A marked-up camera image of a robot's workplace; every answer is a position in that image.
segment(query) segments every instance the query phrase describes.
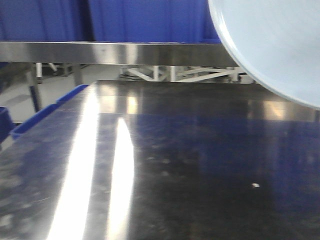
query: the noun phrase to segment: white metal frame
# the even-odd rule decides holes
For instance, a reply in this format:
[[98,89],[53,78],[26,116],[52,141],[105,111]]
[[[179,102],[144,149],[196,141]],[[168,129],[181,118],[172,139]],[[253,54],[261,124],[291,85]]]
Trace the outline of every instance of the white metal frame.
[[213,79],[223,76],[229,76],[232,82],[239,81],[239,74],[244,73],[244,70],[240,67],[227,67],[226,69],[214,68],[214,67],[167,67],[165,71],[161,70],[159,66],[147,66],[145,67],[153,72],[153,77],[150,77],[137,68],[127,68],[126,70],[149,82],[162,82],[168,79],[170,82],[182,82],[182,83],[196,83],[207,79]]

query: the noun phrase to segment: floor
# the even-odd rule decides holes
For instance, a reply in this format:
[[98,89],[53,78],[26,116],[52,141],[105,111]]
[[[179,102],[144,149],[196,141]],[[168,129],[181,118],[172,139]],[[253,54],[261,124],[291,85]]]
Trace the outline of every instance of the floor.
[[[82,69],[83,83],[91,84],[96,80],[115,80],[120,74],[118,65],[90,65]],[[74,87],[74,75],[44,77],[39,84],[42,106],[52,104]],[[35,114],[26,81],[20,81],[0,94],[0,106],[9,108],[12,120],[22,123]]]

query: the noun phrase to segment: metal table leg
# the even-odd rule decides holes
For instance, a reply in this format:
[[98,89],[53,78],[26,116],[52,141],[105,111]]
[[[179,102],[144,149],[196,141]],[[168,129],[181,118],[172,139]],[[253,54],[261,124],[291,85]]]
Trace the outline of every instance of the metal table leg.
[[74,64],[72,66],[73,72],[74,72],[74,84],[76,86],[84,84],[82,73],[81,73],[81,65],[80,64]]
[[33,102],[34,110],[38,112],[42,108],[42,103],[40,99],[35,69],[33,68],[32,64],[30,65],[30,69],[30,71],[25,73],[25,77],[29,86],[30,96]]

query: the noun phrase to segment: blue bin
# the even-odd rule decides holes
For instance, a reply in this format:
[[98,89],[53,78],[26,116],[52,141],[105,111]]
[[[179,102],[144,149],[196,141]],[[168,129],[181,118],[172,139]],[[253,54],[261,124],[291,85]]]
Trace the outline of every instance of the blue bin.
[[15,125],[12,122],[8,109],[0,106],[0,143],[9,136],[9,132],[14,128]]
[[70,92],[68,92],[66,95],[60,97],[56,103],[61,106],[62,104],[65,104],[67,101],[69,101],[70,99],[72,99],[75,95],[77,95],[78,93],[80,93],[83,89],[85,89],[86,87],[88,87],[88,85],[82,84],[82,85],[78,85],[76,86],[73,90],[71,90]]
[[41,120],[43,120],[45,117],[50,115],[53,111],[55,111],[59,107],[58,104],[53,103],[48,105],[47,107],[41,109],[38,111],[35,115],[30,117],[28,120],[26,120],[24,123],[19,125],[18,127],[14,128],[10,135],[12,136],[13,140],[18,139],[21,135],[23,135],[25,132],[27,132],[29,129],[34,127],[37,123],[39,123]]
[[87,0],[0,0],[3,41],[88,41]]
[[206,41],[207,0],[89,0],[89,5],[100,42]]

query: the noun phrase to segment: white speck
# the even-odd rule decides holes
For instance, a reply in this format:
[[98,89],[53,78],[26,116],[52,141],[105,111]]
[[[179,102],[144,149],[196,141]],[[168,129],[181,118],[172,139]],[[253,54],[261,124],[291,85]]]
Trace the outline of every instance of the white speck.
[[161,175],[164,177],[167,177],[167,176],[169,176],[169,173],[167,171],[163,171],[163,172],[161,172]]
[[12,227],[12,218],[14,216],[12,214],[4,215],[0,218],[0,228],[5,227],[6,229],[10,229]]
[[163,164],[169,164],[169,163],[170,163],[170,160],[169,160],[169,159],[163,159],[162,163],[163,163]]
[[251,186],[253,188],[260,188],[260,185],[258,183],[256,183],[256,182],[252,183]]

